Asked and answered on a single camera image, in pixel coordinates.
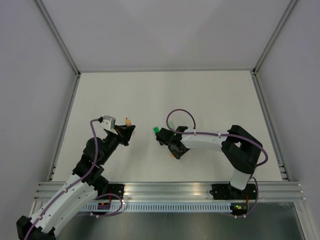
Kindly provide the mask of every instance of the robotic arm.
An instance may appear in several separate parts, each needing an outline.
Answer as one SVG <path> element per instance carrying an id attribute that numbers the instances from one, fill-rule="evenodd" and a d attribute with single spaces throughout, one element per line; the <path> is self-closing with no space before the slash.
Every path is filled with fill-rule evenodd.
<path id="1" fill-rule="evenodd" d="M 109 182 L 101 176 L 104 171 L 102 165 L 106 163 L 118 145 L 129 145 L 136 126 L 116 125 L 116 119 L 112 116 L 100 117 L 98 121 L 106 131 L 107 137 L 103 140 L 97 137 L 98 155 L 95 164 L 96 144 L 95 139 L 91 138 L 86 143 L 81 160 L 63 187 L 31 217 L 22 216 L 17 221 L 20 240 L 26 238 L 28 231 L 28 240 L 55 240 L 62 228 L 84 205 L 97 196 L 108 193 Z"/>
<path id="2" fill-rule="evenodd" d="M 194 133 L 195 129 L 179 126 L 176 131 Z M 241 136 L 252 140 L 261 147 L 263 145 L 238 125 L 233 125 L 228 131 L 212 133 L 215 133 L 216 136 L 196 133 L 178 134 L 162 128 L 156 133 L 156 140 L 161 145 L 166 145 L 176 159 L 180 159 L 187 151 L 194 148 L 212 149 L 223 152 L 234 167 L 228 189 L 235 199 L 241 199 L 239 196 L 243 195 L 242 191 L 246 188 L 248 180 L 255 172 L 261 150 L 246 140 L 225 135 Z"/>

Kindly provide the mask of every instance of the glass panel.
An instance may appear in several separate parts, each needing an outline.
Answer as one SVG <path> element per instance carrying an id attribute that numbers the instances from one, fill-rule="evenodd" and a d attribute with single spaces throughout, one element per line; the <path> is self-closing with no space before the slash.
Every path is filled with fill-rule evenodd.
<path id="1" fill-rule="evenodd" d="M 304 240 L 293 204 L 260 203 L 245 219 L 220 213 L 130 213 L 75 217 L 57 240 Z"/>

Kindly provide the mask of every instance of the metal extrusion bar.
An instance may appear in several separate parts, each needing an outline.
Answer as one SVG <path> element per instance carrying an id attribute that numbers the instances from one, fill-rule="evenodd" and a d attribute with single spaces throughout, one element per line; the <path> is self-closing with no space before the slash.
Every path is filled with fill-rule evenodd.
<path id="1" fill-rule="evenodd" d="M 81 70 L 83 74 L 92 74 L 92 73 L 150 73 L 150 72 L 203 72 L 203 71 L 252 71 L 252 67 L 225 67 L 225 68 L 117 68 L 117 69 L 105 69 L 105 70 Z"/>
<path id="2" fill-rule="evenodd" d="M 47 24 L 50 32 L 52 33 L 53 37 L 57 41 L 58 45 L 60 46 L 60 49 L 62 50 L 62 53 L 63 53 L 65 59 L 70 64 L 70 66 L 71 66 L 72 70 L 74 71 L 74 73 L 77 76 L 79 76 L 80 75 L 80 71 L 79 71 L 79 69 L 77 68 L 77 66 L 75 64 L 75 61 L 71 57 L 70 52 L 68 51 L 65 42 L 63 41 L 61 35 L 59 34 L 59 32 L 57 30 L 57 27 L 54 24 L 54 21 L 50 17 L 49 12 L 46 9 L 46 6 L 42 2 L 42 0 L 33 0 L 33 1 L 35 3 L 36 7 L 38 8 L 39 12 L 41 13 L 41 15 L 42 15 L 45 23 Z"/>
<path id="3" fill-rule="evenodd" d="M 110 182 L 124 184 L 123 200 L 131 203 L 218 203 L 209 193 L 212 184 L 228 182 Z M 39 182 L 35 202 L 47 202 L 64 182 Z M 258 182 L 259 203 L 304 202 L 304 192 L 298 182 Z"/>
<path id="4" fill-rule="evenodd" d="M 59 154 L 60 154 L 60 150 L 61 150 L 61 146 L 62 146 L 62 142 L 63 142 L 63 139 L 64 139 L 64 136 L 65 136 L 65 133 L 66 133 L 66 129 L 67 129 L 67 123 L 68 123 L 68 120 L 69 120 L 69 117 L 70 117 L 70 113 L 71 113 L 71 109 L 72 109 L 72 106 L 74 104 L 74 100 L 75 100 L 75 97 L 76 97 L 76 92 L 77 92 L 77 88 L 78 88 L 78 85 L 79 85 L 79 80 L 80 80 L 80 77 L 81 77 L 81 74 L 78 75 L 74 81 L 74 86 L 73 86 L 73 90 L 72 90 L 72 93 L 70 95 L 70 99 L 68 101 L 68 108 L 64 114 L 64 117 L 63 117 L 63 122 L 62 122 L 62 125 L 60 127 L 60 130 L 59 130 L 59 135 L 58 135 L 58 139 L 57 139 L 57 142 L 55 143 L 55 146 L 54 146 L 54 152 L 53 152 L 53 156 L 52 156 L 52 159 L 51 159 L 51 162 L 50 162 L 50 170 L 49 170 L 49 173 L 48 173 L 48 176 L 46 178 L 47 181 L 51 181 L 52 180 L 52 177 L 53 177 L 53 174 L 54 174 L 54 170 L 55 170 L 55 167 L 56 167 L 56 162 L 58 161 L 58 157 L 59 157 Z"/>
<path id="5" fill-rule="evenodd" d="M 310 219 L 310 215 L 307 212 L 305 202 L 295 202 L 294 206 L 301 224 L 301 228 L 306 240 L 318 240 L 320 239 L 319 233 L 317 232 L 317 226 Z"/>
<path id="6" fill-rule="evenodd" d="M 275 157 L 276 157 L 278 163 L 281 164 L 282 167 L 285 169 L 286 178 L 288 181 L 290 181 L 290 173 L 288 172 L 288 170 L 286 168 L 286 164 L 285 164 L 282 150 L 280 147 L 278 134 L 276 132 L 276 128 L 275 128 L 274 122 L 272 120 L 270 110 L 269 110 L 264 92 L 261 87 L 261 83 L 253 71 L 251 72 L 251 77 L 252 77 L 253 85 L 254 85 L 254 88 L 255 88 L 255 91 L 256 91 L 260 106 L 261 106 L 261 110 L 262 110 L 263 118 L 265 120 L 266 128 L 269 132 L 269 136 L 271 139 L 271 143 L 272 143 L 272 147 L 273 147 L 273 150 L 275 153 Z"/>
<path id="7" fill-rule="evenodd" d="M 253 71 L 254 73 L 257 73 L 259 71 L 259 69 L 261 68 L 264 60 L 266 59 L 266 56 L 268 55 L 271 47 L 273 46 L 273 44 L 275 43 L 276 39 L 278 38 L 281 30 L 283 29 L 283 26 L 285 25 L 285 23 L 287 22 L 288 18 L 290 17 L 292 11 L 294 10 L 295 6 L 297 5 L 297 3 L 299 2 L 299 0 L 291 0 L 288 4 L 288 6 L 286 7 L 279 23 L 277 24 L 275 30 L 273 31 L 268 43 L 266 44 L 258 62 L 256 63 Z"/>

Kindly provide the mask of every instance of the black bracket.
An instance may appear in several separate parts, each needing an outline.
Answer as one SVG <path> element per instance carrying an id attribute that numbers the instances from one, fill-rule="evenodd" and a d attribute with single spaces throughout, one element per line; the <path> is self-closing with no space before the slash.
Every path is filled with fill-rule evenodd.
<path id="1" fill-rule="evenodd" d="M 261 147 L 263 146 L 261 142 L 255 139 L 241 126 L 232 125 L 231 129 L 228 130 L 228 132 L 229 134 L 247 138 L 260 145 Z M 257 146 L 251 144 L 250 142 L 247 142 L 246 140 L 228 136 L 222 143 L 221 150 L 228 158 L 232 166 L 238 171 L 250 175 L 255 172 L 256 165 L 261 153 L 261 150 Z"/>
<path id="2" fill-rule="evenodd" d="M 125 185 L 124 184 L 113 184 L 110 183 L 108 185 L 107 190 L 105 191 L 106 194 L 116 194 L 118 195 L 121 199 L 124 198 L 124 193 L 125 193 Z M 104 196 L 99 198 L 98 200 L 108 200 L 110 199 L 110 196 Z M 117 197 L 115 196 L 111 196 L 112 200 L 119 200 Z"/>
<path id="3" fill-rule="evenodd" d="M 27 235 L 27 232 L 31 228 L 31 218 L 22 216 L 19 218 L 19 220 L 16 222 L 16 228 L 18 232 L 18 238 L 20 240 L 25 239 L 25 236 Z M 28 237 L 28 240 L 56 240 L 55 234 L 54 234 L 55 228 L 53 227 L 48 233 L 42 232 L 42 227 L 33 227 L 31 230 L 31 233 Z"/>
<path id="4" fill-rule="evenodd" d="M 212 184 L 210 194 L 214 200 L 246 200 L 248 195 L 249 200 L 255 200 L 257 197 L 257 187 L 254 183 L 246 185 L 245 189 L 240 191 L 231 187 L 230 184 Z"/>
<path id="5" fill-rule="evenodd" d="M 187 126 L 178 126 L 176 130 L 178 132 L 184 132 L 186 129 L 188 129 Z M 182 155 L 189 151 L 189 148 L 186 148 L 181 142 L 181 134 L 161 128 L 161 130 L 155 135 L 156 140 L 160 143 L 160 145 L 168 146 L 169 151 L 176 159 L 180 159 Z"/>

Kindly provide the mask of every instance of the white wall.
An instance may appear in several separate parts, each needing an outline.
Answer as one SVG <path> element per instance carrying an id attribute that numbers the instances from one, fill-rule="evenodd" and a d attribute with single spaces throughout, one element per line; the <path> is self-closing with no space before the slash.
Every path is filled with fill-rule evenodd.
<path id="1" fill-rule="evenodd" d="M 290 0 L 43 0 L 80 71 L 253 69 Z"/>
<path id="2" fill-rule="evenodd" d="M 301 0 L 258 76 L 289 171 L 320 226 L 320 1 Z"/>
<path id="3" fill-rule="evenodd" d="M 46 179 L 75 76 L 32 0 L 0 3 L 0 238 Z"/>

